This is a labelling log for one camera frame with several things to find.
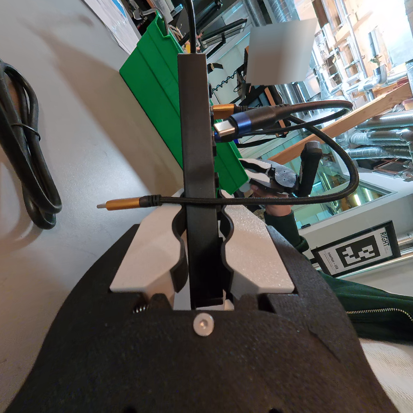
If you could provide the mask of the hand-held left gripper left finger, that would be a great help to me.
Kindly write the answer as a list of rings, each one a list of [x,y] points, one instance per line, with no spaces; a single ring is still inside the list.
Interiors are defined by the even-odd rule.
[[[188,259],[182,238],[186,213],[180,204],[153,210],[137,232],[109,287],[111,292],[138,292],[175,298],[188,279]]]

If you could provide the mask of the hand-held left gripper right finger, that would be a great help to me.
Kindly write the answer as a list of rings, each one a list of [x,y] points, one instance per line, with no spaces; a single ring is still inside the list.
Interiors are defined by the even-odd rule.
[[[229,293],[237,300],[246,294],[292,293],[295,285],[266,224],[243,205],[224,205],[222,214],[221,257],[230,273]]]

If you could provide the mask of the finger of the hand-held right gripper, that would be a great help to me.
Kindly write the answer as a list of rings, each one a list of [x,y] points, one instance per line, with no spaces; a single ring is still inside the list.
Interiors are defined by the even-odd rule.
[[[263,174],[267,177],[275,176],[273,162],[265,162],[261,159],[240,158],[240,163],[248,177],[255,177],[258,174]]]
[[[289,194],[290,188],[284,187],[275,181],[264,182],[261,180],[250,179],[250,188],[256,194]]]

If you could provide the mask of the tall black USB hub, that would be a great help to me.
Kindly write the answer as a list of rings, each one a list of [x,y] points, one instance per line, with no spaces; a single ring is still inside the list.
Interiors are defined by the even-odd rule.
[[[185,199],[215,198],[207,63],[204,54],[178,55]],[[216,207],[186,204],[191,309],[223,303]]]

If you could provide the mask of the green bin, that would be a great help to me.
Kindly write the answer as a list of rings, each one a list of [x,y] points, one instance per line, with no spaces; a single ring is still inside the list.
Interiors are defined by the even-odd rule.
[[[163,17],[154,20],[119,70],[179,166],[183,166],[177,56],[182,52]]]

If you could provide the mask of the person's right forearm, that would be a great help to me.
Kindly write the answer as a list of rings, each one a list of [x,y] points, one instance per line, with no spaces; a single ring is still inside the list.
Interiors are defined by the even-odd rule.
[[[299,234],[293,211],[285,216],[273,216],[264,213],[266,225],[274,227],[297,251],[309,250],[307,240]]]

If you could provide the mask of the person's right hand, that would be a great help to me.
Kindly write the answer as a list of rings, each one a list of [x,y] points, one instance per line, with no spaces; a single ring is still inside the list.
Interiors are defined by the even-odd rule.
[[[290,205],[266,205],[266,214],[269,216],[283,217],[292,213]]]

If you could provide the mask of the wooden ceiling beam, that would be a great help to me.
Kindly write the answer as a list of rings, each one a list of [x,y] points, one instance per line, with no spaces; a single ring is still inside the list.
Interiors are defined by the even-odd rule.
[[[337,137],[338,135],[349,131],[351,128],[356,127],[360,123],[392,109],[395,105],[400,104],[404,100],[407,100],[411,97],[412,92],[410,85],[408,82],[404,83],[403,85],[400,85],[377,97],[361,108],[358,108],[351,113],[343,116],[331,125],[323,128],[321,131],[326,133],[331,138]],[[269,160],[279,164],[286,164],[299,157],[305,144],[309,141],[322,142],[321,139],[312,134],[286,148],[282,152],[270,157]]]

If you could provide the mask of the silver ventilation ducts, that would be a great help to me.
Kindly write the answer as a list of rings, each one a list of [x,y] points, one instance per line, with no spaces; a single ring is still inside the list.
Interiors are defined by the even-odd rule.
[[[391,111],[362,122],[335,141],[353,160],[412,161],[413,111]]]

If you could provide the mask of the black framed marker sign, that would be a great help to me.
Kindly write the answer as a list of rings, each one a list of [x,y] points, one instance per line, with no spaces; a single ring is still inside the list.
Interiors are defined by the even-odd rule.
[[[322,272],[334,278],[401,257],[391,220],[312,249],[311,253]]]

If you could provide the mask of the dark green jacket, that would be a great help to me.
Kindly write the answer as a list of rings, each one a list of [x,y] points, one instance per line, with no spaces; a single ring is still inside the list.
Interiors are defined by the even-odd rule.
[[[413,298],[317,272],[336,295],[359,338],[413,343]]]

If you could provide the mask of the person's light pants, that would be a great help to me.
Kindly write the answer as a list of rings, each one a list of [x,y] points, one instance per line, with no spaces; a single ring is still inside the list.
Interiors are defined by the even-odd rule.
[[[401,413],[413,411],[413,346],[360,339],[379,383]]]

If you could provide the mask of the printed instruction sheet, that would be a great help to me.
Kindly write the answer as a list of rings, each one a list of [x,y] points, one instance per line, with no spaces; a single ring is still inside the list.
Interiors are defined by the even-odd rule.
[[[141,39],[141,35],[122,1],[84,0],[83,2],[110,31],[121,49],[131,55]]]

